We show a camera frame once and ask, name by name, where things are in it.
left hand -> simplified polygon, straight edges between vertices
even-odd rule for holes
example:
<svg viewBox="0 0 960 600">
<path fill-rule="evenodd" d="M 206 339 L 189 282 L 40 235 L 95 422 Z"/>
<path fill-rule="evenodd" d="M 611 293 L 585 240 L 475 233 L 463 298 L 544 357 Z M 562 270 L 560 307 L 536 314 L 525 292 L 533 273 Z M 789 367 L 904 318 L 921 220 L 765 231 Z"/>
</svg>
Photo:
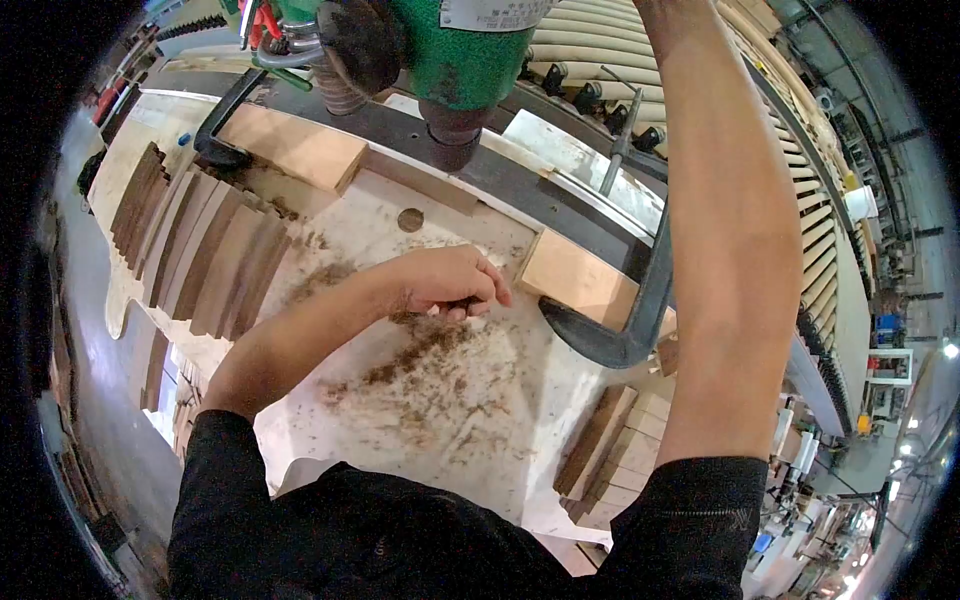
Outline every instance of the left hand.
<svg viewBox="0 0 960 600">
<path fill-rule="evenodd" d="M 375 268 L 398 284 L 399 310 L 424 313 L 437 306 L 443 318 L 456 322 L 488 312 L 493 300 L 513 304 L 503 275 L 469 244 L 416 250 Z M 466 299 L 476 301 L 451 305 Z"/>
</svg>

factory floor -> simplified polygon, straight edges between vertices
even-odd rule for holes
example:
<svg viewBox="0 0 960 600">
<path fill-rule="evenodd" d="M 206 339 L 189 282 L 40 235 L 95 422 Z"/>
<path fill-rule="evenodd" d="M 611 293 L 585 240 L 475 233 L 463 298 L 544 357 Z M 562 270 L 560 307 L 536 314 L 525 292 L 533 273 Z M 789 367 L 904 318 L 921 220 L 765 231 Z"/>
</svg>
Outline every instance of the factory floor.
<svg viewBox="0 0 960 600">
<path fill-rule="evenodd" d="M 103 143 L 79 110 L 60 144 L 54 197 L 61 218 L 63 286 L 74 346 L 76 415 L 74 432 L 93 467 L 106 504 L 128 534 L 150 581 L 166 572 L 167 541 L 177 505 L 182 469 L 170 446 L 151 426 L 130 394 L 129 364 L 142 327 L 153 327 L 137 305 L 130 308 L 119 340 L 107 333 L 104 301 L 109 284 L 107 240 L 93 217 L 81 210 L 76 179 Z"/>
</svg>

spindle sander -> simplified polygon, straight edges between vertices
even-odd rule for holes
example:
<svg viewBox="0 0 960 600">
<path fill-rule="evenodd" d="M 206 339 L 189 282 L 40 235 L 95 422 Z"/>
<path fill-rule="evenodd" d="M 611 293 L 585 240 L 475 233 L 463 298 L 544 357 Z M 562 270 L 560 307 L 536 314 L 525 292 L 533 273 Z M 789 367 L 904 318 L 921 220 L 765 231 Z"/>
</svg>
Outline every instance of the spindle sander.
<svg viewBox="0 0 960 600">
<path fill-rule="evenodd" d="M 452 172 L 475 152 L 558 1 L 247 0 L 241 47 L 265 68 L 309 67 L 335 115 L 360 110 L 406 70 L 434 162 Z"/>
</svg>

person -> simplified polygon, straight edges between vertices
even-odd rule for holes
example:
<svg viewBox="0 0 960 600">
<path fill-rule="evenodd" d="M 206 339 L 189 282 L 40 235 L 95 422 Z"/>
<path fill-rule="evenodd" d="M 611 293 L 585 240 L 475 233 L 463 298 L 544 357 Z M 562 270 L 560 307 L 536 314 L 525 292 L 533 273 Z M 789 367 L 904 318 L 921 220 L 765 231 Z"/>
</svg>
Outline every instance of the person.
<svg viewBox="0 0 960 600">
<path fill-rule="evenodd" d="M 271 501 L 252 420 L 396 311 L 510 306 L 471 246 L 410 252 L 254 327 L 212 377 L 168 551 L 175 597 L 742 597 L 800 297 L 792 181 L 710 0 L 637 2 L 670 130 L 681 340 L 657 468 L 573 578 L 526 531 L 443 490 L 340 463 Z M 475 300 L 467 308 L 456 300 Z"/>
</svg>

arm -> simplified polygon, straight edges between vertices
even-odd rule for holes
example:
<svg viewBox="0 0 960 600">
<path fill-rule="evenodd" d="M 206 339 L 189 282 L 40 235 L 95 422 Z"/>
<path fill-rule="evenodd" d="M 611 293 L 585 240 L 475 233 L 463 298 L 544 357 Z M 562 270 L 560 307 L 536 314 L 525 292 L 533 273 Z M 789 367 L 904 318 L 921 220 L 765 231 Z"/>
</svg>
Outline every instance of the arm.
<svg viewBox="0 0 960 600">
<path fill-rule="evenodd" d="M 467 309 L 446 303 L 476 297 Z M 419 250 L 354 274 L 258 324 L 220 364 L 204 398 L 205 409 L 253 421 L 286 396 L 331 352 L 390 314 L 425 312 L 435 304 L 449 321 L 481 315 L 490 302 L 511 304 L 503 276 L 473 246 Z"/>
<path fill-rule="evenodd" d="M 796 194 L 765 106 L 709 0 L 636 0 L 670 131 L 681 340 L 658 464 L 766 461 L 800 297 Z"/>
</svg>

